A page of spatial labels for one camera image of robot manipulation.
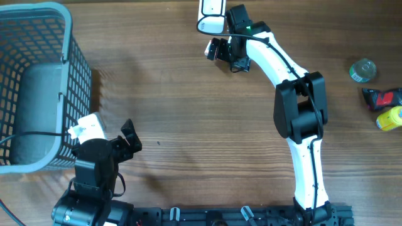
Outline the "green tin can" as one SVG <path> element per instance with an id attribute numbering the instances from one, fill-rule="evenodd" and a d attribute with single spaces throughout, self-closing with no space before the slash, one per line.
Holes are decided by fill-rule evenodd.
<path id="1" fill-rule="evenodd" d="M 356 82 L 366 83 L 376 77 L 377 68 L 372 60 L 363 58 L 350 67 L 349 75 Z"/>

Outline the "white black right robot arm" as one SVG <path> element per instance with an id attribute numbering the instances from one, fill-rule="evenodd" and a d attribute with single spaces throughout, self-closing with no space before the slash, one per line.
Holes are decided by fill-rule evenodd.
<path id="1" fill-rule="evenodd" d="M 275 87 L 273 119 L 285 138 L 296 179 L 294 225 L 320 225 L 333 219 L 322 176 L 321 143 L 328 121 L 325 80 L 297 65 L 263 21 L 249 19 L 243 4 L 225 10 L 225 1 L 201 1 L 197 31 L 213 38 L 205 54 L 229 63 L 233 73 L 255 62 Z"/>

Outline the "black red snack packet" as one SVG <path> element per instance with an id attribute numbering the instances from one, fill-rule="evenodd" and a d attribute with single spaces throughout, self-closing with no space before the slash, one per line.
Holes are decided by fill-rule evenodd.
<path id="1" fill-rule="evenodd" d="M 401 106 L 401 88 L 387 91 L 362 88 L 362 95 L 371 111 L 379 111 L 385 107 Z"/>

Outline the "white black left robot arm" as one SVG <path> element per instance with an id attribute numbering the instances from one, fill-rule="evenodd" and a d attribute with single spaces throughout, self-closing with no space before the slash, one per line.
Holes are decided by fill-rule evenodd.
<path id="1" fill-rule="evenodd" d="M 133 122 L 122 126 L 122 136 L 108 140 L 103 134 L 85 132 L 72 149 L 75 177 L 52 210 L 54 225 L 134 225 L 133 205 L 115 200 L 124 193 L 116 193 L 119 163 L 133 158 L 142 150 Z"/>

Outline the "yellow drink bottle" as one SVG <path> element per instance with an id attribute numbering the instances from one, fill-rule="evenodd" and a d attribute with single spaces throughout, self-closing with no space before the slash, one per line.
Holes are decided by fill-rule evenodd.
<path id="1" fill-rule="evenodd" d="M 401 106 L 393 107 L 379 115 L 376 119 L 376 125 L 383 131 L 390 131 L 401 127 Z"/>

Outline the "red small carton box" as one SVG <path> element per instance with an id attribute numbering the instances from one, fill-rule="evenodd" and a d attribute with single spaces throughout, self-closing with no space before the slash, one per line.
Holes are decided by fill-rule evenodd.
<path id="1" fill-rule="evenodd" d="M 207 46 L 205 48 L 205 51 L 204 51 L 205 56 L 209 55 L 210 46 L 211 46 L 211 41 L 208 42 L 208 44 L 207 44 Z"/>

